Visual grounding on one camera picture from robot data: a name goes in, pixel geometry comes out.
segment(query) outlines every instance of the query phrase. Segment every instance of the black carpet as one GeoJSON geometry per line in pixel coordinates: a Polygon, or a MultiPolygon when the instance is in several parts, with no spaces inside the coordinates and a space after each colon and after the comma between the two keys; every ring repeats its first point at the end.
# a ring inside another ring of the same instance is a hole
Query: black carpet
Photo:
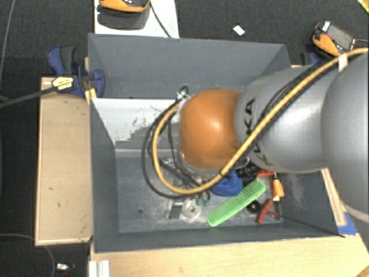
{"type": "MultiPolygon", "coordinates": [[[[0,0],[0,46],[12,0],[0,0]]],[[[356,38],[368,38],[368,15],[357,0],[175,0],[182,38],[284,43],[291,62],[315,25],[330,19],[356,38]],[[232,29],[245,30],[238,36],[232,29]]],[[[0,95],[16,98],[39,89],[50,73],[46,51],[74,45],[76,58],[87,55],[87,33],[93,31],[93,0],[17,0],[7,43],[0,95]]],[[[0,233],[33,235],[37,172],[38,101],[0,111],[3,183],[0,233]]],[[[57,263],[74,266],[84,276],[87,245],[52,248],[57,263]]],[[[48,276],[47,252],[25,239],[0,238],[0,276],[48,276]]]]}

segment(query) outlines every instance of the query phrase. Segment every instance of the wooden table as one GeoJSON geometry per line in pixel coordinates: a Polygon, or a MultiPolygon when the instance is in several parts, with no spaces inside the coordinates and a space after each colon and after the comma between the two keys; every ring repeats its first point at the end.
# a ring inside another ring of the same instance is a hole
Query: wooden table
{"type": "MultiPolygon", "coordinates": [[[[43,78],[42,88],[49,82],[43,78]]],[[[36,244],[87,242],[92,236],[87,102],[56,93],[40,102],[36,244]]],[[[90,257],[109,260],[112,277],[353,277],[369,264],[358,235],[103,254],[91,249],[90,257]]]]}

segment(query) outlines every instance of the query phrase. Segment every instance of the yellow cable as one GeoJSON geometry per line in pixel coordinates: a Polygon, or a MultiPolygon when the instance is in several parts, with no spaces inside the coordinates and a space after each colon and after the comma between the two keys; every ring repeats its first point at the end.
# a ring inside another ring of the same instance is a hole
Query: yellow cable
{"type": "MultiPolygon", "coordinates": [[[[363,54],[368,51],[368,48],[358,48],[352,51],[349,51],[346,53],[347,57],[352,57],[354,55],[363,54]]],[[[302,80],[297,86],[295,86],[288,94],[286,94],[269,112],[268,114],[256,125],[254,130],[251,132],[251,134],[248,136],[248,138],[244,141],[244,143],[241,145],[241,147],[237,150],[236,154],[229,160],[229,162],[221,169],[219,174],[217,174],[212,180],[209,182],[193,188],[193,189],[181,189],[176,186],[173,186],[170,182],[166,180],[166,178],[163,175],[163,172],[161,171],[160,164],[159,164],[159,158],[157,156],[157,141],[159,139],[159,134],[161,132],[161,129],[163,128],[166,121],[169,119],[169,117],[174,114],[174,112],[178,109],[179,104],[175,105],[170,111],[166,113],[165,116],[163,116],[163,119],[159,122],[157,128],[155,129],[154,135],[153,135],[153,141],[152,141],[152,158],[153,158],[153,164],[155,171],[157,173],[157,176],[159,177],[160,181],[166,186],[168,189],[172,190],[173,192],[176,192],[178,194],[183,195],[192,195],[204,192],[220,182],[225,175],[230,171],[230,169],[233,167],[233,165],[240,159],[240,157],[245,153],[245,151],[249,148],[249,146],[252,145],[252,143],[255,141],[255,139],[258,137],[258,135],[262,132],[262,130],[267,126],[267,124],[278,114],[279,111],[293,99],[294,96],[296,96],[299,91],[301,91],[306,85],[308,85],[313,79],[315,79],[317,76],[319,76],[321,73],[323,73],[325,70],[328,70],[330,67],[335,65],[338,62],[338,58],[332,59],[325,65],[318,68],[316,71],[312,72],[309,76],[307,76],[304,80],[302,80]]]]}

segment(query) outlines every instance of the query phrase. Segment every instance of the green plastic object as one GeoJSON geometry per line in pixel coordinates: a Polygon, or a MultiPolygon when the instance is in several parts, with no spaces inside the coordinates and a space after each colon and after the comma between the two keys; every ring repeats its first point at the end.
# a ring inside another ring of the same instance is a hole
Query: green plastic object
{"type": "Polygon", "coordinates": [[[211,211],[206,220],[212,227],[218,226],[256,200],[265,190],[266,186],[260,179],[253,180],[237,196],[229,198],[211,211]]]}

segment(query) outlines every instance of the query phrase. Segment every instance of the blue plastic clip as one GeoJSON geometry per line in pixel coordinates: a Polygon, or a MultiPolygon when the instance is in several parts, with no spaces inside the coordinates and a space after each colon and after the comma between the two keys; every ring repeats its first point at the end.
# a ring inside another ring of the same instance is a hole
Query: blue plastic clip
{"type": "Polygon", "coordinates": [[[82,65],[78,65],[77,63],[73,62],[73,54],[73,46],[61,47],[60,45],[57,45],[47,52],[48,63],[54,70],[55,75],[58,77],[68,75],[68,77],[73,78],[73,83],[71,87],[57,89],[57,92],[67,92],[72,95],[84,98],[86,88],[83,87],[82,83],[86,81],[86,78],[88,78],[88,81],[90,83],[94,82],[92,86],[96,90],[97,97],[101,98],[105,90],[105,78],[103,71],[100,69],[96,69],[92,71],[93,78],[87,77],[89,75],[85,68],[82,65]]]}
{"type": "Polygon", "coordinates": [[[228,175],[228,177],[222,179],[212,187],[212,191],[221,196],[233,197],[241,192],[242,187],[242,179],[238,177],[234,170],[228,175]]]}

